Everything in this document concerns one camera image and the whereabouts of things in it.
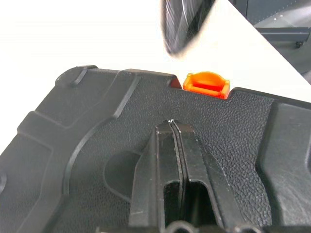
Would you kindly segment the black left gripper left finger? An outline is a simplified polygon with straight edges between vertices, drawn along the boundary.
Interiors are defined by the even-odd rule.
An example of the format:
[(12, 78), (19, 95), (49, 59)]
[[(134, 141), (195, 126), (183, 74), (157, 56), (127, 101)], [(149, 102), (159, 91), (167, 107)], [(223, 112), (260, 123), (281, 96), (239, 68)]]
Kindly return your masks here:
[(179, 210), (183, 172), (171, 121), (154, 127), (139, 158), (133, 180), (130, 227), (165, 228), (165, 191), (173, 192)]

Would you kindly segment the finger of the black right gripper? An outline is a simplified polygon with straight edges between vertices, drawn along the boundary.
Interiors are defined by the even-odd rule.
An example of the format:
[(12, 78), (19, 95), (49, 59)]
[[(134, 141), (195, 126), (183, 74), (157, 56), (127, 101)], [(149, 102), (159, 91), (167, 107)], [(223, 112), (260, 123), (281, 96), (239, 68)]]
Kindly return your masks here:
[(190, 17), (187, 0), (162, 0), (161, 27), (168, 54), (180, 53), (189, 43)]
[(204, 21), (214, 5), (215, 0), (187, 0), (186, 1), (186, 46), (200, 32)]

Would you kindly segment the black plastic tool case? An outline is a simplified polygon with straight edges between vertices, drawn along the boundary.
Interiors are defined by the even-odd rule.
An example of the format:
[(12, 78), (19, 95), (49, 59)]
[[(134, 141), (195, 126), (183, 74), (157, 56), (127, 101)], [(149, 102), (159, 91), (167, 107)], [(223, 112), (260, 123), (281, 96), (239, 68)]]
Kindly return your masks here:
[[(190, 125), (217, 160), (235, 228), (184, 220), (172, 191), (165, 228), (129, 226), (136, 164), (165, 120)], [(222, 100), (171, 74), (72, 68), (0, 155), (0, 233), (311, 233), (311, 103), (242, 88)]]

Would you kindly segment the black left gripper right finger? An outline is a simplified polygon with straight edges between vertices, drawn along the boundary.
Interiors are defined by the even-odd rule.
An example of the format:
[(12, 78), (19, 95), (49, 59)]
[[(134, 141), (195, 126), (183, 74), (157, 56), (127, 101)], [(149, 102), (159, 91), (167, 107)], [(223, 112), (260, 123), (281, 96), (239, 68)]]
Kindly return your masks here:
[(182, 178), (181, 217), (193, 225), (235, 228), (241, 213), (224, 171), (190, 125), (173, 121)]

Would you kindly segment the orange case latch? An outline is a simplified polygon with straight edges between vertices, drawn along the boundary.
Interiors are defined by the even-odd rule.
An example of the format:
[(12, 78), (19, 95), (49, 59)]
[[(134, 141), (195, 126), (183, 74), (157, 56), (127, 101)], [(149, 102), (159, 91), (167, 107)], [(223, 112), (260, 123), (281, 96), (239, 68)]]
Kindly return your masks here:
[(230, 81), (214, 72), (189, 73), (183, 90), (225, 100), (230, 92)]

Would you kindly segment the grey metal frame with caster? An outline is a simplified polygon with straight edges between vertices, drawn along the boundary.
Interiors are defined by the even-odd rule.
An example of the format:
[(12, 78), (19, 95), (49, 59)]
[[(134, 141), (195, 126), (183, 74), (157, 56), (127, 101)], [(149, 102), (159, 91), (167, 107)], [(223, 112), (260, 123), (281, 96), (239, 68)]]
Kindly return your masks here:
[(269, 42), (292, 42), (300, 48), (311, 36), (310, 27), (256, 28)]

